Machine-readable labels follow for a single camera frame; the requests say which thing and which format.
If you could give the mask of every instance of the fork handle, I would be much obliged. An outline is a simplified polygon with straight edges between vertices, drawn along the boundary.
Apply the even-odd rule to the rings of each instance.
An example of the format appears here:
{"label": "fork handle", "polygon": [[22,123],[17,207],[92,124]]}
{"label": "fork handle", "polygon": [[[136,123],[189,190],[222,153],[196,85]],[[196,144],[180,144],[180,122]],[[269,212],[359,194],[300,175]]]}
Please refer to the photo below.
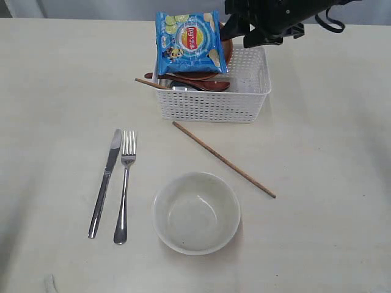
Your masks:
{"label": "fork handle", "polygon": [[129,168],[123,173],[122,198],[117,226],[114,232],[114,243],[124,244],[128,238],[128,224],[126,221],[126,195],[128,193]]}
{"label": "fork handle", "polygon": [[104,199],[106,198],[106,191],[108,189],[108,184],[110,180],[111,173],[105,172],[103,174],[102,183],[100,185],[97,203],[95,203],[95,208],[93,209],[90,229],[88,231],[88,238],[95,238],[98,231],[100,216],[102,215]]}

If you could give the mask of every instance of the knife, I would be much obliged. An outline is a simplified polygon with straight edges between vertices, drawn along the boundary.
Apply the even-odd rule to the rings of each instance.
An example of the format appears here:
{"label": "knife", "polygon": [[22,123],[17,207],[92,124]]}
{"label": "knife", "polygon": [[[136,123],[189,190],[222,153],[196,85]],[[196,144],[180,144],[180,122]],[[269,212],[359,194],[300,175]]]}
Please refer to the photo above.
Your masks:
{"label": "knife", "polygon": [[112,170],[114,169],[115,162],[117,162],[117,157],[120,152],[122,141],[121,130],[116,129],[114,132],[114,137],[112,138],[108,162],[104,168],[102,183],[100,185],[97,203],[95,203],[95,209],[93,210],[93,215],[90,224],[90,230],[88,231],[88,238],[95,238],[98,231],[100,216],[102,215],[104,198],[106,197],[106,191],[108,189],[109,180],[111,177]]}

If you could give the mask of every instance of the white basket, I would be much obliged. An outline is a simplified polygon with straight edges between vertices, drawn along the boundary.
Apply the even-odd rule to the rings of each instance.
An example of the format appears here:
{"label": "white basket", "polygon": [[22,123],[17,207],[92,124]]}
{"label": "white basket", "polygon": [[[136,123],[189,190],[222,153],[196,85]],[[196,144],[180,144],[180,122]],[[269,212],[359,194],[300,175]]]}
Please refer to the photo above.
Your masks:
{"label": "white basket", "polygon": [[[271,91],[268,64],[262,47],[234,46],[229,74],[211,80],[229,81],[225,92],[156,90],[163,118],[169,120],[251,123]],[[153,74],[156,79],[157,67]],[[160,80],[167,85],[169,81]]]}

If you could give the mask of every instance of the chopstick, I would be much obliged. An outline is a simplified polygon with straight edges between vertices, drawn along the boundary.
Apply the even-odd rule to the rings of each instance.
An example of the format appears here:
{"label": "chopstick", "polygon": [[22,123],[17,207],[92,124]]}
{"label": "chopstick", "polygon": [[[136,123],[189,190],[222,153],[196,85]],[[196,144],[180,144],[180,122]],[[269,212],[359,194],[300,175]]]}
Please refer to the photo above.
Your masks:
{"label": "chopstick", "polygon": [[160,89],[160,90],[170,90],[169,87],[165,87],[163,85],[155,84],[154,82],[145,81],[145,80],[139,79],[139,78],[135,78],[134,80],[138,81],[138,82],[141,82],[142,84],[149,85],[151,87],[156,87],[157,89]]}
{"label": "chopstick", "polygon": [[223,163],[225,163],[226,165],[228,165],[229,167],[231,167],[232,169],[234,169],[234,171],[236,171],[237,173],[239,173],[240,175],[242,175],[243,177],[245,177],[248,181],[250,181],[252,184],[254,184],[255,186],[257,186],[259,189],[263,190],[264,192],[266,192],[268,195],[270,195],[271,197],[273,198],[276,198],[276,195],[274,193],[272,193],[269,189],[267,189],[265,186],[263,186],[262,184],[260,184],[258,181],[256,181],[255,179],[253,179],[253,177],[251,177],[250,175],[248,175],[246,172],[242,171],[241,169],[239,169],[237,166],[235,166],[233,163],[231,163],[230,161],[228,161],[225,157],[221,156],[217,151],[215,151],[214,149],[212,149],[210,146],[208,146],[206,143],[204,143],[202,140],[200,140],[198,137],[196,137],[194,134],[192,134],[190,131],[188,131],[186,128],[184,128],[181,124],[173,121],[172,124],[178,128],[180,131],[182,131],[183,133],[187,134],[188,136],[190,136],[190,138],[192,138],[193,140],[195,140],[199,145],[201,145],[202,147],[204,147],[206,150],[208,150],[211,154],[213,154],[214,156],[216,156],[220,161],[222,161]]}

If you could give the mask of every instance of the blue chip bag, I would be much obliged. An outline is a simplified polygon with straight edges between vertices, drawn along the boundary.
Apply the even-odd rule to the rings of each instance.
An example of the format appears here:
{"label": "blue chip bag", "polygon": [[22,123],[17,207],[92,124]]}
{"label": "blue chip bag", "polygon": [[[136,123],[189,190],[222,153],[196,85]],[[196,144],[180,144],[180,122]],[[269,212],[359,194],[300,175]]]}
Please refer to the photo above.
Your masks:
{"label": "blue chip bag", "polygon": [[159,74],[190,71],[227,73],[220,41],[219,12],[156,14]]}

